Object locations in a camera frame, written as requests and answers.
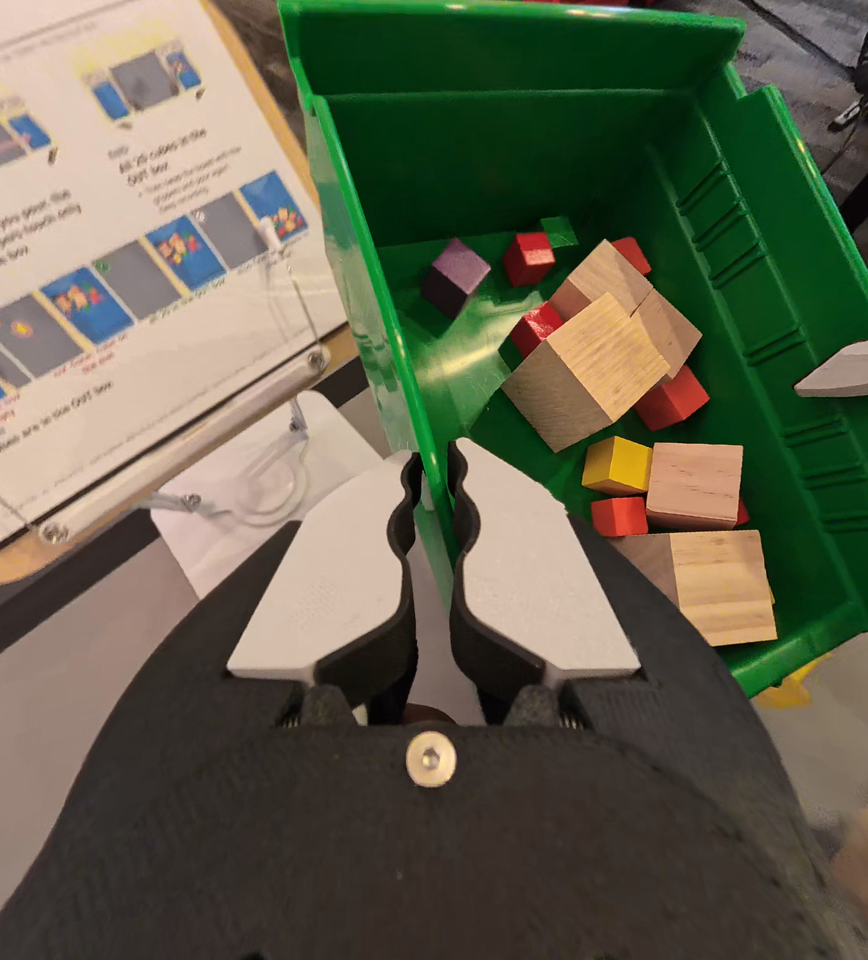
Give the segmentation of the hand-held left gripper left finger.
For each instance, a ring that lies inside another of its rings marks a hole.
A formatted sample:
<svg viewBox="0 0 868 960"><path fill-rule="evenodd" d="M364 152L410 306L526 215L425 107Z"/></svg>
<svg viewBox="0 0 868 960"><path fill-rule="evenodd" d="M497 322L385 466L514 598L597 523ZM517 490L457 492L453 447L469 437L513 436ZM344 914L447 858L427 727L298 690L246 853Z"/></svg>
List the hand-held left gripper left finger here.
<svg viewBox="0 0 868 960"><path fill-rule="evenodd" d="M332 686L351 707L417 654L408 552L423 463L393 453L308 511L226 663L233 677Z"/></svg>

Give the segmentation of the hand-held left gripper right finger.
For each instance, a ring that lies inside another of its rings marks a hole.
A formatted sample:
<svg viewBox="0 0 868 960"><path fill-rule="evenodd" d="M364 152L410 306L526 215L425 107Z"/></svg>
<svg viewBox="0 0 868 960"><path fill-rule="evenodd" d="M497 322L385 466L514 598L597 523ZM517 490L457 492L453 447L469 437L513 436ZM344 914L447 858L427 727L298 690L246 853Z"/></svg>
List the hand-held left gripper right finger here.
<svg viewBox="0 0 868 960"><path fill-rule="evenodd" d="M529 688L561 710L572 684L640 687L642 662L564 504L471 438L449 444L448 480L451 653L484 720L504 722Z"/></svg>

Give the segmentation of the pile of wooden cubes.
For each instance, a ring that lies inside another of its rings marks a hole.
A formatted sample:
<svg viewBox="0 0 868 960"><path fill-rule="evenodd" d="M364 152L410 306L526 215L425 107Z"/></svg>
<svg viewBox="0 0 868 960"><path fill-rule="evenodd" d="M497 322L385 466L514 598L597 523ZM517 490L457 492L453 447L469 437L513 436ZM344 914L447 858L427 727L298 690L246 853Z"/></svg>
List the pile of wooden cubes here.
<svg viewBox="0 0 868 960"><path fill-rule="evenodd" d="M511 414L513 432L485 427L480 443L535 479L560 477L593 529L671 599L714 647L774 642L774 597L761 535L743 503L753 456L737 442L639 441L706 426L715 408L688 361L702 334L617 244L602 242L544 303L479 358L500 363L468 420L431 416L441 446L476 436L484 415Z"/></svg>

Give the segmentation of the yellow box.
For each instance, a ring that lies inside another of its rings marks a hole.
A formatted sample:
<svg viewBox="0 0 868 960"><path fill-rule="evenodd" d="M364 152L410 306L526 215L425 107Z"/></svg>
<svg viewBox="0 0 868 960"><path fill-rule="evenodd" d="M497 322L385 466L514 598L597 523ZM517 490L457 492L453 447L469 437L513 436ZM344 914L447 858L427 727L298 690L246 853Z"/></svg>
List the yellow box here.
<svg viewBox="0 0 868 960"><path fill-rule="evenodd" d="M764 710L789 711L813 704L808 678L812 672L835 655L827 652L801 666L785 677L779 684L769 686L752 698L752 703Z"/></svg>

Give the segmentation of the green plastic box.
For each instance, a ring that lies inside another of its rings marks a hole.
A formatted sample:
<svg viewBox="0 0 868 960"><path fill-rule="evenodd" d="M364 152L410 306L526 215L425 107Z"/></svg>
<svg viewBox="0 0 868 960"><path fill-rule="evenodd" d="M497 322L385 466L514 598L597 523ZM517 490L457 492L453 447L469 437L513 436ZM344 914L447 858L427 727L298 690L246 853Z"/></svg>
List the green plastic box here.
<svg viewBox="0 0 868 960"><path fill-rule="evenodd" d="M750 696L868 632L868 396L794 385L868 340L868 269L744 24L518 2L278 2L327 253L444 606L450 441L591 520L586 443L552 452L500 390L514 324L632 236L701 330L710 402L661 440L740 445L778 639L724 659Z"/></svg>

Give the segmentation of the clear acrylic sheet holder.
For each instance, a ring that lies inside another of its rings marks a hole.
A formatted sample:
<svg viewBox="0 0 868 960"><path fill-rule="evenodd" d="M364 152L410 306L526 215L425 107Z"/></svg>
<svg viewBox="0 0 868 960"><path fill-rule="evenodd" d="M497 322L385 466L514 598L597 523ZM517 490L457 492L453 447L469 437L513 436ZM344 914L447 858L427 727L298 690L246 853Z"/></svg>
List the clear acrylic sheet holder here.
<svg viewBox="0 0 868 960"><path fill-rule="evenodd" d="M202 476L198 488L186 489L181 488L183 477L177 476L172 488L160 488L149 494L140 507L208 519L230 516L236 522L257 528L286 519L300 503L307 486L307 474L301 459L309 439L308 424L299 394L270 412L286 411L285 420L276 420L272 435L265 435L250 447L236 449L234 461L224 468L223 474ZM190 465L189 469L204 466L209 457L220 453L228 442L243 440L247 432L269 414Z"/></svg>

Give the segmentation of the printed instruction sheet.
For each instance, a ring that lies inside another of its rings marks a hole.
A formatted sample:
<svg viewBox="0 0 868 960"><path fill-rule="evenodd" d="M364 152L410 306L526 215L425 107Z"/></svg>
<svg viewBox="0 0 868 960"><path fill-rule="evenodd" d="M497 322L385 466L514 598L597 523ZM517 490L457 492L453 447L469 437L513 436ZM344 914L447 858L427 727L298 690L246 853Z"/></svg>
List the printed instruction sheet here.
<svg viewBox="0 0 868 960"><path fill-rule="evenodd" d="M0 550L344 323L203 2L0 2Z"/></svg>

